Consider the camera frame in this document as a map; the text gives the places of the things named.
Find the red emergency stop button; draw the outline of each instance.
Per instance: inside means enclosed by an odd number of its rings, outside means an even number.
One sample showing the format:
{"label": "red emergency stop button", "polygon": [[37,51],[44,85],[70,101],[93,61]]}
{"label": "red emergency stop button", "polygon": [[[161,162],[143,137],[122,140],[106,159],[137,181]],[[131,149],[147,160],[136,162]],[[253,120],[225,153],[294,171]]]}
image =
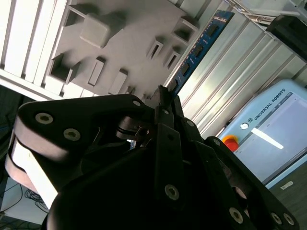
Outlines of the red emergency stop button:
{"label": "red emergency stop button", "polygon": [[224,144],[232,151],[236,151],[239,148],[238,139],[236,136],[230,135],[223,138]]}

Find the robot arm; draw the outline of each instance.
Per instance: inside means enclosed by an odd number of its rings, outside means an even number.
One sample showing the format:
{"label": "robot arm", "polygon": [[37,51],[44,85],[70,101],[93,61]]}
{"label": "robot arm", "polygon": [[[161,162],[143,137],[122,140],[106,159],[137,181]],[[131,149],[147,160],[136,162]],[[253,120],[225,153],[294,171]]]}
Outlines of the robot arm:
{"label": "robot arm", "polygon": [[[299,229],[223,142],[202,139],[178,96],[160,86],[150,102],[123,94],[19,109],[6,169],[50,208],[43,229]],[[127,139],[136,148],[105,153]],[[93,150],[105,161],[85,172]]]}

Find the blue circuit board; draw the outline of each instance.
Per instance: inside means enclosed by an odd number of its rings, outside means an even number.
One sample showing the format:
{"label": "blue circuit board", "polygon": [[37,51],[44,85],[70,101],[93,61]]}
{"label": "blue circuit board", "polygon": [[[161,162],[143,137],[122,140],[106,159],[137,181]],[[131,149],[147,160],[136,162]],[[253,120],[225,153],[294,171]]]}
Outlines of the blue circuit board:
{"label": "blue circuit board", "polygon": [[173,97],[178,94],[180,89],[187,82],[234,14],[233,12],[220,10],[215,13],[213,19],[200,35],[194,47],[190,50],[168,85],[169,91],[172,93]]}

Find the universal robots logo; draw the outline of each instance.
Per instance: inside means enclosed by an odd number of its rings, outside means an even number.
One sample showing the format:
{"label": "universal robots logo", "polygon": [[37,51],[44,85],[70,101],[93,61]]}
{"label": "universal robots logo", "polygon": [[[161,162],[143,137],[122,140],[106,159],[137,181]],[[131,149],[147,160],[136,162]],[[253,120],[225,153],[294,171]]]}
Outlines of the universal robots logo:
{"label": "universal robots logo", "polygon": [[273,105],[273,103],[281,97],[281,95],[285,92],[285,89],[280,90],[280,92],[273,98],[271,99],[271,101],[269,103],[267,103],[267,105],[254,117],[254,118],[249,118],[248,122],[251,123],[252,121],[257,121],[258,119],[261,118],[262,115],[264,115],[266,113],[266,111],[268,111],[268,109]]}

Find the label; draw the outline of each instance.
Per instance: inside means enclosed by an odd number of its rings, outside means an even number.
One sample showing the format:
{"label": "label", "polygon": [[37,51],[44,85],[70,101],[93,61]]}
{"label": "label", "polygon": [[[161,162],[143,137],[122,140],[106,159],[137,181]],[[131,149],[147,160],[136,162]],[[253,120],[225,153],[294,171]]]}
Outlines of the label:
{"label": "label", "polygon": [[286,91],[285,89],[282,89],[254,118],[249,118],[248,122],[251,123],[253,120],[257,121],[263,114],[265,114],[265,112],[273,105],[273,103],[281,97],[281,95],[285,91]]}
{"label": "label", "polygon": [[281,186],[280,188],[285,190],[286,188],[290,187],[293,185],[293,181],[289,181],[288,183],[286,183],[284,186]]}

